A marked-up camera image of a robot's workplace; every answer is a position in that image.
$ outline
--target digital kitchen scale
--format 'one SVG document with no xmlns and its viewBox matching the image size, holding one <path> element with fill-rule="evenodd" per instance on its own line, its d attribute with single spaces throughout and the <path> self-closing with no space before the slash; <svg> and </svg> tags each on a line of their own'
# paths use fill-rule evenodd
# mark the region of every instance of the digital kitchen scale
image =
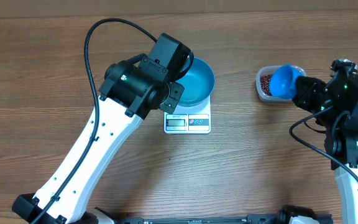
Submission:
<svg viewBox="0 0 358 224">
<path fill-rule="evenodd" d="M 177 106 L 173 114 L 164 113 L 167 134 L 209 134 L 211 132 L 211 97 L 192 107 Z"/>
</svg>

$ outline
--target black cable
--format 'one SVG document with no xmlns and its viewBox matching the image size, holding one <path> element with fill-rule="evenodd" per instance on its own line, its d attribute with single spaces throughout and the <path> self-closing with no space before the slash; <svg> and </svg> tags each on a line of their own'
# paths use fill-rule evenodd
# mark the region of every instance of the black cable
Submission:
<svg viewBox="0 0 358 224">
<path fill-rule="evenodd" d="M 310 115 L 310 116 L 308 116 L 308 117 L 306 117 L 306 118 L 301 119 L 300 121 L 297 121 L 295 124 L 293 124 L 293 125 L 290 127 L 290 135 L 291 135 L 295 140 L 297 140 L 298 142 L 302 143 L 304 146 L 309 147 L 310 149 L 314 150 L 314 151 L 317 152 L 318 154 L 321 154 L 321 155 L 327 157 L 328 159 L 332 160 L 333 162 L 335 162 L 338 166 L 340 166 L 340 167 L 342 167 L 344 170 L 346 170 L 346 171 L 357 181 L 357 183 L 358 183 L 358 176 L 357 176 L 355 173 L 353 173 L 353 171 L 352 171 L 350 168 L 348 168 L 347 166 L 345 166 L 345 165 L 344 165 L 342 162 L 340 162 L 339 160 L 333 158 L 331 155 L 329 155 L 329 154 L 323 152 L 322 150 L 318 149 L 316 146 L 313 146 L 313 145 L 311 145 L 311 144 L 305 142 L 304 140 L 300 139 L 298 136 L 296 136 L 296 135 L 293 133 L 293 129 L 294 129 L 295 127 L 297 127 L 299 124 L 301 124 L 301 123 L 303 123 L 304 121 L 307 121 L 307 120 L 309 120 L 309 119 L 311 119 L 311 118 L 315 118 L 315 117 L 317 117 L 317 116 L 319 116 L 319 115 L 321 115 L 321 114 L 323 114 L 323 113 L 325 113 L 325 112 L 327 112 L 327 111 L 329 111 L 329 110 L 331 110 L 331 109 L 333 109 L 333 106 L 330 106 L 329 108 L 326 108 L 325 110 L 322 110 L 322 111 L 320 111 L 320 112 L 318 112 L 318 113 L 312 114 L 312 115 Z M 343 115 L 339 115 L 339 116 L 337 117 L 337 119 L 338 119 L 338 120 L 341 119 L 342 116 L 343 116 Z"/>
<path fill-rule="evenodd" d="M 340 113 L 340 114 L 336 117 L 336 119 L 335 119 L 335 121 L 334 121 L 334 124 L 333 124 L 333 127 L 332 127 L 332 129 L 331 129 L 331 136 L 332 136 L 333 139 L 335 139 L 335 138 L 334 138 L 334 135 L 335 135 L 335 131 L 336 131 L 336 126 L 338 125 L 339 120 L 340 120 L 344 115 L 350 115 L 350 112 L 348 112 L 348 111 L 343 111 L 342 113 Z"/>
<path fill-rule="evenodd" d="M 84 152 L 82 153 L 80 159 L 77 161 L 77 163 L 75 164 L 74 168 L 71 170 L 71 172 L 69 173 L 69 175 L 67 176 L 67 178 L 65 179 L 65 181 L 63 181 L 63 183 L 61 184 L 61 186 L 59 187 L 59 189 L 56 191 L 56 193 L 50 198 L 50 201 L 48 202 L 48 204 L 44 207 L 44 209 L 32 220 L 31 224 L 36 224 L 39 219 L 42 217 L 42 215 L 44 215 L 48 209 L 52 206 L 52 204 L 56 201 L 59 200 L 59 195 L 60 193 L 63 191 L 63 189 L 66 187 L 66 185 L 69 183 L 69 181 L 71 180 L 71 178 L 74 176 L 75 172 L 78 170 L 78 168 L 80 167 L 81 163 L 84 161 L 87 153 L 89 152 L 89 150 L 91 149 L 92 143 L 95 140 L 96 137 L 96 133 L 98 132 L 98 126 L 99 126 L 99 115 L 100 115 L 100 111 L 99 111 L 99 100 L 98 100 L 98 93 L 96 92 L 96 87 L 94 85 L 94 81 L 93 81 L 93 77 L 92 77 L 92 72 L 91 72 L 91 66 L 90 66 L 90 62 L 89 62 L 89 58 L 88 58 L 88 46 L 90 43 L 90 38 L 91 35 L 93 33 L 93 31 L 101 24 L 104 24 L 105 22 L 122 22 L 125 24 L 128 24 L 132 27 L 135 27 L 136 29 L 142 31 L 144 34 L 146 34 L 148 37 L 150 37 L 154 42 L 157 41 L 157 39 L 151 35 L 149 32 L 147 32 L 146 30 L 144 30 L 143 28 L 141 28 L 140 26 L 136 25 L 133 22 L 127 21 L 125 19 L 118 19 L 118 18 L 109 18 L 109 19 L 102 19 L 100 21 L 98 21 L 97 23 L 93 24 L 93 26 L 89 29 L 86 37 L 85 37 L 85 44 L 84 44 L 84 60 L 85 60 L 85 68 L 86 68 L 86 72 L 88 73 L 88 78 L 89 78 L 89 84 L 91 85 L 91 91 L 92 91 L 92 96 L 93 96 L 93 101 L 94 101 L 94 126 L 93 126 L 93 131 L 91 134 L 91 137 L 89 139 L 88 144 L 85 147 Z"/>
<path fill-rule="evenodd" d="M 131 57 L 130 59 L 127 60 L 127 62 L 134 65 L 137 62 L 140 62 L 144 57 L 147 57 L 147 54 L 141 53 L 141 54 Z"/>
<path fill-rule="evenodd" d="M 309 129 L 312 129 L 313 131 L 317 132 L 317 133 L 320 133 L 320 134 L 325 134 L 326 131 L 323 131 L 323 130 L 317 130 L 317 129 L 314 129 L 312 128 L 311 126 L 308 125 L 308 123 L 306 121 L 303 122 L 303 124 L 308 127 Z"/>
<path fill-rule="evenodd" d="M 187 66 L 186 69 L 184 69 L 183 71 L 181 71 L 181 72 L 179 73 L 178 80 L 181 79 L 181 78 L 183 78 L 183 77 L 186 75 L 186 73 L 189 71 L 189 69 L 191 68 L 191 66 L 193 65 L 193 61 L 194 61 L 194 54 L 193 54 L 193 52 L 190 52 L 190 53 L 189 53 L 189 58 L 190 58 L 190 64 L 189 64 L 189 66 Z"/>
</svg>

